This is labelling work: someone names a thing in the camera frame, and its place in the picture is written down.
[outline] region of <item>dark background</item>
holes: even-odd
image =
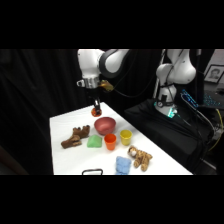
[[[92,105],[85,90],[76,86],[76,82],[82,79],[77,51],[0,50],[0,145],[29,174],[53,174],[49,118]],[[214,49],[203,49],[199,67],[202,72],[212,51]],[[161,52],[162,49],[133,49],[125,62],[123,74],[128,71],[137,54],[133,68],[117,90],[136,95],[152,80],[144,94],[129,99],[116,92],[101,92],[101,102],[124,116],[124,110],[152,98]],[[195,55],[196,49],[192,49],[194,66]],[[120,77],[109,81],[116,84],[118,80]]]

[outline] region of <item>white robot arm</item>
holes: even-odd
[[[77,83],[85,87],[94,99],[96,114],[100,115],[100,100],[98,87],[101,86],[99,75],[115,78],[122,72],[124,61],[130,49],[112,49],[103,52],[98,49],[80,49],[78,60],[83,80]],[[188,84],[194,78],[196,70],[191,65],[189,49],[168,49],[167,55],[172,64],[163,64],[157,70],[160,81],[160,93],[155,108],[162,114],[173,117],[175,115],[174,99],[176,88],[174,83]]]
[[[167,56],[172,64],[160,65],[157,77],[160,80],[160,92],[155,108],[162,114],[173,118],[177,113],[174,99],[177,90],[175,84],[189,84],[196,75],[189,56],[190,49],[168,49]]]
[[[96,116],[101,115],[98,87],[102,86],[99,75],[106,78],[115,78],[121,71],[129,49],[112,49],[107,52],[98,49],[80,49],[78,60],[82,71],[83,80],[77,82],[80,87],[85,87],[94,100]]]

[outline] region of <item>table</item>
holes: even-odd
[[[117,122],[114,130],[114,134],[118,139],[116,149],[114,151],[107,150],[104,140],[102,148],[87,148],[88,138],[82,139],[82,145],[80,146],[63,149],[61,142],[72,135],[72,130],[75,127],[90,125],[90,136],[100,136],[94,128],[94,122],[98,118],[92,117],[90,113],[92,108],[93,106],[86,107],[50,118],[55,175],[81,175],[84,170],[95,168],[103,169],[104,175],[115,175],[117,156],[130,158],[133,161],[129,175],[192,175],[105,103],[101,103],[103,111],[101,117],[112,117]],[[127,154],[129,147],[121,144],[119,133],[124,129],[132,131],[132,145],[153,156],[146,172],[142,172],[140,167],[138,169],[134,167],[134,158]]]

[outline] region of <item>plastic cup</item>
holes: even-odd
[[[106,143],[108,150],[114,150],[117,142],[117,137],[114,134],[108,134],[104,137],[104,141]]]
[[[121,136],[121,143],[124,146],[128,146],[131,144],[131,137],[132,137],[132,132],[129,130],[123,130],[120,133]]]

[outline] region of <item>red bowl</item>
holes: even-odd
[[[94,124],[97,132],[100,135],[111,134],[116,126],[116,121],[110,117],[103,117],[98,119]]]

